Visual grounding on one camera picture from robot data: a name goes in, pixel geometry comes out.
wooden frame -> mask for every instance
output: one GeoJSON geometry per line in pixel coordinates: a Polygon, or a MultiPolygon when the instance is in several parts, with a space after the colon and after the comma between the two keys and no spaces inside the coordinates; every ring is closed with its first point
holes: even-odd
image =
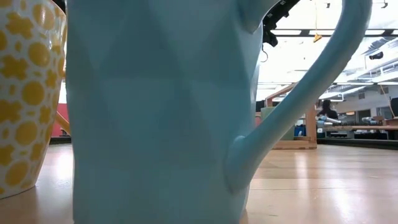
{"type": "MultiPolygon", "coordinates": [[[[272,100],[282,94],[288,93],[296,86],[296,83],[279,90],[266,98],[266,107],[272,106],[272,100]]],[[[315,105],[311,106],[305,113],[305,129],[307,136],[294,137],[293,141],[279,141],[273,149],[316,149],[317,148],[317,123],[315,117],[317,111],[315,105]]]]}

white ceiling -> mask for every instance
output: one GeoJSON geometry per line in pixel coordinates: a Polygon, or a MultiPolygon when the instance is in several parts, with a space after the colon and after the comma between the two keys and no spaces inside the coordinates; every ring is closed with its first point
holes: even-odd
{"type": "MultiPolygon", "coordinates": [[[[397,11],[398,0],[386,0],[389,4],[382,8],[383,0],[374,0],[369,29],[398,29],[397,11]]],[[[278,29],[334,29],[337,25],[341,12],[341,0],[301,0],[289,13],[290,16],[282,18],[278,29]],[[330,8],[326,8],[326,2],[330,2],[330,8]]],[[[373,67],[377,63],[383,63],[398,56],[398,51],[388,53],[384,51],[383,60],[366,59],[364,53],[369,45],[380,37],[367,37],[353,55],[346,69],[364,70],[366,66],[373,67]]],[[[310,68],[313,62],[326,46],[329,38],[324,37],[313,43],[311,37],[278,37],[279,44],[273,48],[264,44],[264,50],[260,60],[266,62],[261,64],[259,82],[297,82],[310,68]]],[[[266,96],[280,89],[281,86],[261,85],[257,92],[257,100],[263,100],[266,96]]]]}

red wall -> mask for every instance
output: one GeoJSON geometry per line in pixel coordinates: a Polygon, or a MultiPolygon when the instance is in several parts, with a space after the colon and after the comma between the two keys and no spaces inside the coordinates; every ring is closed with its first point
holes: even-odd
{"type": "MultiPolygon", "coordinates": [[[[57,110],[67,121],[69,121],[68,109],[66,103],[59,103],[57,110]]],[[[51,136],[59,137],[60,135],[62,135],[61,126],[57,122],[54,122],[54,127],[52,128],[51,136]]]]}

person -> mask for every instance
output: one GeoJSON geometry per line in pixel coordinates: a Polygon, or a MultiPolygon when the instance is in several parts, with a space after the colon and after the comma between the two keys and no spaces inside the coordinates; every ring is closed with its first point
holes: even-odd
{"type": "Polygon", "coordinates": [[[318,113],[318,116],[321,115],[327,116],[328,118],[331,119],[338,119],[337,112],[330,109],[330,100],[323,100],[322,110],[321,112],[318,113]]]}

mug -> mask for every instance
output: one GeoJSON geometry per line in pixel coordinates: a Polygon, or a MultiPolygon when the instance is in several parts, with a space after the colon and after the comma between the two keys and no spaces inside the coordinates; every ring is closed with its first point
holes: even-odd
{"type": "Polygon", "coordinates": [[[36,183],[65,75],[66,22],[49,0],[0,1],[0,198],[36,183]]]}
{"type": "Polygon", "coordinates": [[[264,156],[341,73],[371,0],[254,129],[261,21],[277,0],[68,3],[75,224],[237,224],[264,156]]]}

